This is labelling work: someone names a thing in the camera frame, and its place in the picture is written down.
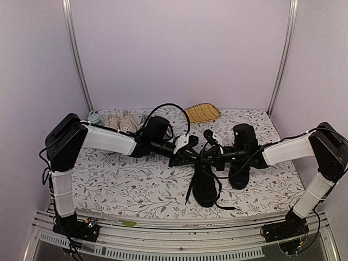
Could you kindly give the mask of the black front canvas sneaker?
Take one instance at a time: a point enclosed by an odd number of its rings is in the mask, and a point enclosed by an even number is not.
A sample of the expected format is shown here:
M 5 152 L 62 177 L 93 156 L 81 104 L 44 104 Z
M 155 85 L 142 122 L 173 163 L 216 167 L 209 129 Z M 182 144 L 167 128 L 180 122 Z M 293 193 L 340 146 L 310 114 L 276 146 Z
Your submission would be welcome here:
M 202 167 L 199 162 L 194 164 L 194 174 L 188 187 L 185 204 L 188 203 L 191 193 L 201 207 L 210 208 L 216 205 L 223 210 L 238 210 L 236 207 L 221 207 L 217 205 L 218 192 L 215 186 L 215 175 L 210 165 Z

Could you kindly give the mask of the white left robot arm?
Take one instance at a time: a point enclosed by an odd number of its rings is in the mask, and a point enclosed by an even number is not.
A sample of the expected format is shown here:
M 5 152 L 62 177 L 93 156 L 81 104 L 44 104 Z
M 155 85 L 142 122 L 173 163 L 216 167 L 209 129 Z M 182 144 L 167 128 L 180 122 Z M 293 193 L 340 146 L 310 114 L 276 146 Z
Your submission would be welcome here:
M 72 169 L 84 148 L 118 153 L 141 158 L 159 154 L 169 158 L 171 166 L 194 163 L 197 153 L 194 147 L 198 137 L 184 134 L 172 142 L 165 139 L 168 120 L 152 116 L 150 122 L 136 133 L 115 130 L 82 121 L 76 114 L 68 114 L 46 137 L 49 192 L 55 211 L 54 229 L 67 237 L 97 234 L 99 226 L 93 221 L 78 221 L 72 201 Z

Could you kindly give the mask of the black canvas sneaker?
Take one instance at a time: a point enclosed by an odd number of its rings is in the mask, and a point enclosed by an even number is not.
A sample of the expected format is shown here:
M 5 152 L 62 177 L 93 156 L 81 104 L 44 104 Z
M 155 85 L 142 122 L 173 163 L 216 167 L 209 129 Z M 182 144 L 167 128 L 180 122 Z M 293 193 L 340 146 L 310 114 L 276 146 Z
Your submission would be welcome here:
M 246 165 L 241 169 L 242 166 L 242 163 L 230 164 L 228 181 L 233 189 L 243 190 L 249 182 L 250 167 Z
M 218 192 L 215 186 L 215 175 L 210 165 L 202 167 L 199 162 L 194 164 L 194 174 L 188 187 L 185 204 L 188 203 L 191 193 L 201 207 L 210 208 L 216 205 L 223 210 L 238 210 L 236 207 L 221 207 L 217 205 Z

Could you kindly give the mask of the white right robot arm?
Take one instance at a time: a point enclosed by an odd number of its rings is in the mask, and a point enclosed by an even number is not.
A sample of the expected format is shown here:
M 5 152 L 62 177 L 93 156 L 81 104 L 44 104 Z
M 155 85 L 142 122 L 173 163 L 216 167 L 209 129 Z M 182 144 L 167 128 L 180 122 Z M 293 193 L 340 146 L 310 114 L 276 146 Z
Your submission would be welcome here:
M 201 151 L 199 162 L 204 170 L 208 166 L 224 169 L 225 164 L 229 163 L 228 179 L 238 189 L 248 183 L 249 170 L 252 167 L 266 169 L 285 161 L 307 157 L 316 159 L 318 173 L 287 212 L 285 220 L 265 225 L 261 230 L 267 242 L 307 233 L 309 229 L 306 217 L 326 199 L 347 173 L 347 139 L 327 122 L 297 136 L 265 145 L 258 143 L 254 128 L 249 124 L 234 126 L 233 134 L 233 145 L 223 147 L 211 130 L 205 130 L 203 135 L 211 147 Z

